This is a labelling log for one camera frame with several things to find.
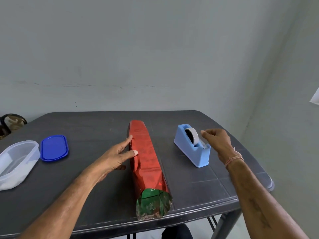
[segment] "container lid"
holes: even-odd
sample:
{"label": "container lid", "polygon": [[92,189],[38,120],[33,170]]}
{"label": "container lid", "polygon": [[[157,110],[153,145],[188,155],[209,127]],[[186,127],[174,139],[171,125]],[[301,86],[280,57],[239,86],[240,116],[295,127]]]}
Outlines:
{"label": "container lid", "polygon": [[68,155],[69,147],[66,137],[54,135],[41,142],[41,159],[43,161],[56,161]]}

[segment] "black plastic table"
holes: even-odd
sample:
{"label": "black plastic table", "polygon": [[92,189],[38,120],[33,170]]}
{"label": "black plastic table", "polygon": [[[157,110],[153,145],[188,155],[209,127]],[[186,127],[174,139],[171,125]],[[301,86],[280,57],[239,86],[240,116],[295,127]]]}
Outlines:
{"label": "black plastic table", "polygon": [[[165,112],[54,112],[25,125],[0,141],[0,152],[23,140],[62,134],[69,155],[57,162],[39,160],[26,180],[0,191],[0,238],[14,238],[37,218],[68,185],[112,145],[126,137],[130,120],[142,120],[151,137],[165,179],[173,196],[169,214],[137,221],[132,172],[113,171],[90,193],[74,228],[74,238],[112,238],[173,226],[223,214],[212,238],[226,238],[241,214],[227,170],[212,149],[209,165],[196,168],[173,143],[179,124],[197,131],[221,128],[198,111]],[[232,135],[232,145],[261,183],[271,191],[273,181],[256,159]]]}

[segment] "black pants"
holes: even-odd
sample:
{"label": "black pants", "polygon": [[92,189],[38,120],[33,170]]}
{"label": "black pants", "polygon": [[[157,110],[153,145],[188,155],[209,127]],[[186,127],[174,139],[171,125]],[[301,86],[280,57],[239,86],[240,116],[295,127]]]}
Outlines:
{"label": "black pants", "polygon": [[162,239],[193,239],[185,224],[167,227],[162,233]]}

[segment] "person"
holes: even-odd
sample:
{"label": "person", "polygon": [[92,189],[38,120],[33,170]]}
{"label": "person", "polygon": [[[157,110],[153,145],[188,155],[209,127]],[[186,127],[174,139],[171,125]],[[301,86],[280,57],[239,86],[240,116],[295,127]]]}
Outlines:
{"label": "person", "polygon": [[[234,150],[230,137],[223,129],[201,131],[202,137],[217,151],[226,165],[236,189],[241,210],[251,239],[308,238],[291,216],[261,185],[241,155]],[[87,167],[62,195],[38,217],[19,239],[59,238],[71,236],[81,209],[93,187],[115,169],[125,169],[122,163],[138,154],[122,153],[132,136],[111,147]],[[192,238],[186,225],[165,229],[162,238]]]}

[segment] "white floor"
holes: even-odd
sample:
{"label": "white floor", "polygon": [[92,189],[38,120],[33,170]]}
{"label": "white floor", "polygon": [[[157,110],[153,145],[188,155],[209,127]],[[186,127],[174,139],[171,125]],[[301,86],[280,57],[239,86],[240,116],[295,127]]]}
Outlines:
{"label": "white floor", "polygon": [[[186,223],[194,239],[210,239],[213,231],[207,218],[200,219]],[[137,239],[161,239],[161,235],[164,229],[158,229],[153,231],[145,231],[136,234]],[[116,237],[116,239],[126,239],[126,236]],[[244,218],[241,216],[227,239],[249,239],[249,234],[246,229]]]}

